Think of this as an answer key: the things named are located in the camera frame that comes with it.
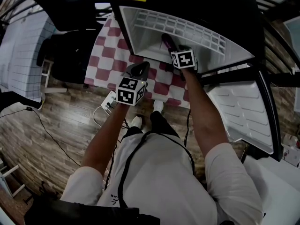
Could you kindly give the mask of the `white tiled partition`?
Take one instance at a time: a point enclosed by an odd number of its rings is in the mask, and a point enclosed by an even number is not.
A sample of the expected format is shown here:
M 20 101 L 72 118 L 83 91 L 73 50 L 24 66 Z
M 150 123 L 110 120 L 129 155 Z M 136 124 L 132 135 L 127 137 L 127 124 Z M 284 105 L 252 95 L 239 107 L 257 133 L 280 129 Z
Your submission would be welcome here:
M 0 45 L 0 89 L 41 101 L 42 68 L 37 65 L 43 41 L 55 31 L 43 11 L 8 25 Z

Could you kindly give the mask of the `person's black trousers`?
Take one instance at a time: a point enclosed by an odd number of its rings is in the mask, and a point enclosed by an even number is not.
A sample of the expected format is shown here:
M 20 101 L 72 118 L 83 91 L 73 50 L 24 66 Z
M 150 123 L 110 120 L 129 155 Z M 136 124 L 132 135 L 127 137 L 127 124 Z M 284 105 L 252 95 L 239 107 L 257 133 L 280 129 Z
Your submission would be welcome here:
M 152 112 L 150 115 L 150 121 L 151 121 L 151 132 L 173 135 L 179 138 L 179 135 L 170 126 L 170 124 L 167 122 L 167 120 L 162 116 L 160 112 L 158 111 Z M 143 132 L 137 126 L 132 126 L 127 130 L 126 134 L 123 136 L 123 139 L 136 134 L 143 134 Z

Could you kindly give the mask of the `white table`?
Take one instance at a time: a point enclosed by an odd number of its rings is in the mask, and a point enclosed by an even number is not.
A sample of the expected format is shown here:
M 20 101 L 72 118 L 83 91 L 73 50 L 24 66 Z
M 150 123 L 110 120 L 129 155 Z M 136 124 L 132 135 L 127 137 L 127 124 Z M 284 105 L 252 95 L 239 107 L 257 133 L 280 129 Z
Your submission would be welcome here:
M 247 156 L 244 166 L 262 200 L 262 225 L 300 225 L 300 169 L 270 157 Z

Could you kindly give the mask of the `white mini fridge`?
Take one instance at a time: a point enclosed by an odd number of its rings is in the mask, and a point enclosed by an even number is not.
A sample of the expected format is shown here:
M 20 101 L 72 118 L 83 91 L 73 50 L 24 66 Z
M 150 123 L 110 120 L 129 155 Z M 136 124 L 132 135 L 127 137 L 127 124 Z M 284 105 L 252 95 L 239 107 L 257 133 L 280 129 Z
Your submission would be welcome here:
M 198 75 L 210 76 L 261 63 L 264 32 L 256 0 L 110 0 L 124 39 L 133 55 L 172 63 L 162 41 L 163 32 L 134 26 L 139 10 L 159 12 L 203 26 L 226 39 L 221 55 L 194 42 L 170 35 L 177 48 L 193 49 Z M 208 85 L 231 141 L 244 141 L 260 155 L 281 160 L 278 115 L 270 82 L 261 77 L 246 82 Z

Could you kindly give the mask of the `person's right forearm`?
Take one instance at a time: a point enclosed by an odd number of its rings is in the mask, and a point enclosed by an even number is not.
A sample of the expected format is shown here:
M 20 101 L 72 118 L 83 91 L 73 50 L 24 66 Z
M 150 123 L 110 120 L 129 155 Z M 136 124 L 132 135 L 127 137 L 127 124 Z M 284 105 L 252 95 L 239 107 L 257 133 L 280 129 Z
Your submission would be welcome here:
M 205 157 L 217 145 L 228 143 L 227 134 L 219 111 L 196 75 L 187 68 L 181 71 L 186 80 L 195 138 Z

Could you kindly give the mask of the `white power strip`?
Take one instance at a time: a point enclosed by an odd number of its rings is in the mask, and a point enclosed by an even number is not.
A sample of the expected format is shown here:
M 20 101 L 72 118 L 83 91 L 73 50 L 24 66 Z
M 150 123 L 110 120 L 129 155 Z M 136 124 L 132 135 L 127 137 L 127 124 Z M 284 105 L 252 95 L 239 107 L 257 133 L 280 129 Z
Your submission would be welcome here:
M 106 98 L 103 100 L 101 107 L 105 110 L 108 110 L 113 103 L 116 101 L 116 93 L 114 91 L 110 91 Z

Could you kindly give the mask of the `white metal frame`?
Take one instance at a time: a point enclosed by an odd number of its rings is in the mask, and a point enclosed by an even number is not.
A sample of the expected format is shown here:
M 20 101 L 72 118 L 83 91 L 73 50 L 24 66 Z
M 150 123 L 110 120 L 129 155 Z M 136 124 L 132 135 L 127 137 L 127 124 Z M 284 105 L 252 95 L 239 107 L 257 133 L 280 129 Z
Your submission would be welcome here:
M 63 88 L 63 87 L 49 87 L 49 79 L 50 79 L 50 75 L 51 75 L 51 69 L 53 66 L 53 61 L 44 59 L 43 61 L 43 66 L 47 68 L 47 71 L 44 73 L 42 73 L 42 76 L 45 77 L 45 85 L 42 89 L 43 93 L 66 93 L 68 91 L 67 88 Z

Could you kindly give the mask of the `white box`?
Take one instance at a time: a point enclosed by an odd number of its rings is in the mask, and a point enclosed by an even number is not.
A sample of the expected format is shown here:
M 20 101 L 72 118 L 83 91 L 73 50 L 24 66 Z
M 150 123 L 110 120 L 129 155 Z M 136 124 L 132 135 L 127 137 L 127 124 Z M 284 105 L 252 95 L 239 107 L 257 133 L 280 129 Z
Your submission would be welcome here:
M 282 145 L 284 147 L 283 159 L 300 169 L 300 139 L 296 136 L 285 134 Z

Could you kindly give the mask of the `black mesh office chair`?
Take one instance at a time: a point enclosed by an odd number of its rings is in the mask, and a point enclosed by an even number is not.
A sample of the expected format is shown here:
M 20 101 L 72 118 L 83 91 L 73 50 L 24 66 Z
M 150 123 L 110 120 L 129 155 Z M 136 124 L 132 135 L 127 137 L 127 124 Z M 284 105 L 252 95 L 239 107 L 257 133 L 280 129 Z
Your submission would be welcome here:
M 45 54 L 53 59 L 53 78 L 83 84 L 93 45 L 102 28 L 96 21 L 95 0 L 34 1 L 58 31 L 45 47 Z

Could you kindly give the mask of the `person's white right shoe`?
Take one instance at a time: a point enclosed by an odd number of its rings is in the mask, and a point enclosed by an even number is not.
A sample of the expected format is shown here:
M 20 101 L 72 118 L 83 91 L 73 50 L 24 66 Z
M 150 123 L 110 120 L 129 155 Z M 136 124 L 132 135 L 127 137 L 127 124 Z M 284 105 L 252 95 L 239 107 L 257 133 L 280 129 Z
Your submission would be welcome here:
M 155 100 L 153 103 L 153 112 L 161 113 L 164 108 L 164 103 L 160 100 Z

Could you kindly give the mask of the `person in white shirt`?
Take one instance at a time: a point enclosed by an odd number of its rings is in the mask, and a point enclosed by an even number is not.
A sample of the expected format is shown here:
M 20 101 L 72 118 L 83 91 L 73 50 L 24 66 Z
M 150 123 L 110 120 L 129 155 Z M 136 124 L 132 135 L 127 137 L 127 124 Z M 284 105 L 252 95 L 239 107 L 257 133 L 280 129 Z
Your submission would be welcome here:
M 126 160 L 132 155 L 123 188 L 128 207 L 160 219 L 161 225 L 260 225 L 263 206 L 259 193 L 229 143 L 206 155 L 207 187 L 192 172 L 189 155 L 179 138 L 141 134 L 123 139 L 115 157 L 110 184 L 91 167 L 77 169 L 68 179 L 61 199 L 94 206 L 119 205 L 117 194 Z

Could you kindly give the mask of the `person's left forearm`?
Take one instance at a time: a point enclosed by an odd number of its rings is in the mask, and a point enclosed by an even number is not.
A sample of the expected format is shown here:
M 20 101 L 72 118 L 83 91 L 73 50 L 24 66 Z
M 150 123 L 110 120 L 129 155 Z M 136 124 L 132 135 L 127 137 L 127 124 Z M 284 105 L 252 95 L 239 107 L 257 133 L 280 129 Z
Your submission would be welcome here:
M 89 143 L 81 162 L 82 167 L 94 168 L 104 176 L 129 108 L 130 106 L 125 104 L 116 105 Z

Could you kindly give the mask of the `purple eggplant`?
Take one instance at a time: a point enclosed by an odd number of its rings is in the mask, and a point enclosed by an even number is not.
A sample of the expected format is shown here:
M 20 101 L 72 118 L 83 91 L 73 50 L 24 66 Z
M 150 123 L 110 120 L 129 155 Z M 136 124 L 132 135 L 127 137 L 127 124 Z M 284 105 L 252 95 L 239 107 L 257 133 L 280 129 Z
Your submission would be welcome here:
M 177 46 L 169 34 L 163 33 L 161 38 L 169 53 L 178 52 Z

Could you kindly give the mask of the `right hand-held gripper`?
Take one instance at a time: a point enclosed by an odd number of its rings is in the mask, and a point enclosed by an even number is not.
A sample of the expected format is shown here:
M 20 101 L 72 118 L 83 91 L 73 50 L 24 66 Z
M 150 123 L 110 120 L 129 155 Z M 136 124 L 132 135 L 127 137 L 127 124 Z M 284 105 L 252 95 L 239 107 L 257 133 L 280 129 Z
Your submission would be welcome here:
M 189 68 L 198 71 L 198 62 L 191 47 L 180 45 L 178 51 L 170 52 L 172 64 L 177 69 Z

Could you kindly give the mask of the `black waist pack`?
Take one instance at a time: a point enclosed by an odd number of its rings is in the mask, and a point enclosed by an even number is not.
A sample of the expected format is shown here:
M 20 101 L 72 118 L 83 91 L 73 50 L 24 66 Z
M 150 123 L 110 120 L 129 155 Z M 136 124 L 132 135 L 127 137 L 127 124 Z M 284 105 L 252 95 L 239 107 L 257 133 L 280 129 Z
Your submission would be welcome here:
M 61 200 L 35 200 L 25 225 L 160 225 L 160 219 L 138 208 L 89 206 Z

